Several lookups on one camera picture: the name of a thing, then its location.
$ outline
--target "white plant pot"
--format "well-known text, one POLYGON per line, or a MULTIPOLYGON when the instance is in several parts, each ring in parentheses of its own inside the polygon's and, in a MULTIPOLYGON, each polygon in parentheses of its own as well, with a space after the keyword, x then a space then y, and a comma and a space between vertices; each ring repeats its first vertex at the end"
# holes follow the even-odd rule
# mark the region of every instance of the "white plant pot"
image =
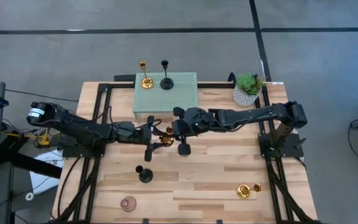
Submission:
POLYGON ((233 99, 234 102, 240 106, 249 106, 252 105, 253 102, 258 98, 258 95, 251 95, 248 96, 246 93, 244 93, 239 87, 236 85, 233 91, 233 99))

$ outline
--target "potted plant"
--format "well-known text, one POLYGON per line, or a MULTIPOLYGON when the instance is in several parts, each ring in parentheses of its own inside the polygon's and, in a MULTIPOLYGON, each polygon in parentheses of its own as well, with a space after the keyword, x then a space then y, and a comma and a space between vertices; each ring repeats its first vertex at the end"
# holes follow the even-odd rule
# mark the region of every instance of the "potted plant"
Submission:
POLYGON ((262 80, 258 75, 245 74, 237 79, 233 99, 240 106, 249 106, 255 102, 261 91, 262 80))

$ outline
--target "wooden tabletop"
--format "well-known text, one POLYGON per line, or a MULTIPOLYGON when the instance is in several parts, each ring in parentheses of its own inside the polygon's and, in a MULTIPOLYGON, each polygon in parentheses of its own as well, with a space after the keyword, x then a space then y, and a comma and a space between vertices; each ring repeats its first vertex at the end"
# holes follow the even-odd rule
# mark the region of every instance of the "wooden tabletop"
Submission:
MULTIPOLYGON (((98 84, 83 84, 77 109, 79 116, 92 118, 98 84)), ((267 83, 267 86, 270 103, 288 101, 282 83, 267 83)), ((227 88, 198 89, 199 107, 233 110, 255 107, 237 106, 232 92, 232 89, 227 88)), ((110 105, 114 121, 136 122, 132 112, 133 97, 132 88, 113 89, 110 105)), ((162 130, 176 119, 172 114, 161 116, 163 123, 158 128, 162 130)), ((145 122, 146 116, 142 117, 142 122, 145 122)), ((189 157, 181 157, 177 153, 178 143, 175 142, 171 147, 155 151, 151 162, 144 161, 146 146, 118 143, 107 145, 98 173, 92 223, 139 223, 144 218, 148 218, 150 223, 215 223, 218 219, 224 223, 275 223, 266 164, 260 155, 257 140, 259 132, 257 123, 254 123, 235 133, 205 133, 187 139, 192 147, 189 157), (138 165, 154 172, 154 179, 150 183, 139 181, 135 171, 138 165), (248 200, 238 198, 238 185, 252 187, 255 183, 261 184, 261 192, 252 192, 248 200), (130 213, 120 208, 120 201, 126 196, 133 196, 137 200, 136 209, 130 213)), ((61 185, 74 160, 70 158, 65 161, 54 202, 55 217, 61 185)), ((283 163, 291 195, 307 215, 317 219, 304 167, 292 158, 284 158, 283 163)), ((83 159, 80 159, 68 178, 61 210, 77 193, 82 164, 83 159)), ((283 197, 278 192, 282 217, 286 219, 283 197)), ((82 202, 81 218, 85 216, 87 198, 86 194, 82 202)))

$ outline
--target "black line on floor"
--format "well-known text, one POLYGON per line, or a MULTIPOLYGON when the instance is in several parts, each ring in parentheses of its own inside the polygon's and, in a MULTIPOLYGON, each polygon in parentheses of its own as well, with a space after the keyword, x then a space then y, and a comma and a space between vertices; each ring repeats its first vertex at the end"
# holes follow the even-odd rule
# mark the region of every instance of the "black line on floor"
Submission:
POLYGON ((249 5, 251 7, 253 26, 255 28, 256 40, 258 42, 259 55, 260 55, 260 59, 263 62, 265 80, 266 82, 271 82, 270 69, 268 68, 265 44, 263 43, 263 37, 261 36, 261 32, 260 32, 260 24, 259 24, 258 12, 256 10, 255 0, 249 0, 249 5))
POLYGON ((75 30, 0 30, 7 35, 39 34, 175 34, 175 33, 241 33, 254 32, 254 28, 211 27, 211 28, 155 28, 155 29, 75 29, 75 30))
POLYGON ((358 32, 358 27, 332 28, 261 28, 261 32, 358 32))

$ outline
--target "green perforated box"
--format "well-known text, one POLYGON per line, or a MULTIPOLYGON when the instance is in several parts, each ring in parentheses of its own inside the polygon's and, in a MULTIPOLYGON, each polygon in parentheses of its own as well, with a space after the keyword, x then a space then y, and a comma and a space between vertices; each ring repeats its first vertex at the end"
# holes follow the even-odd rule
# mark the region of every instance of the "green perforated box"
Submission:
POLYGON ((140 113, 173 112, 175 106, 183 109, 198 107, 196 72, 168 72, 167 77, 174 82, 170 90, 159 86, 165 73, 147 73, 147 76, 154 80, 154 86, 150 89, 141 87, 144 74, 136 74, 133 113, 137 120, 140 113))

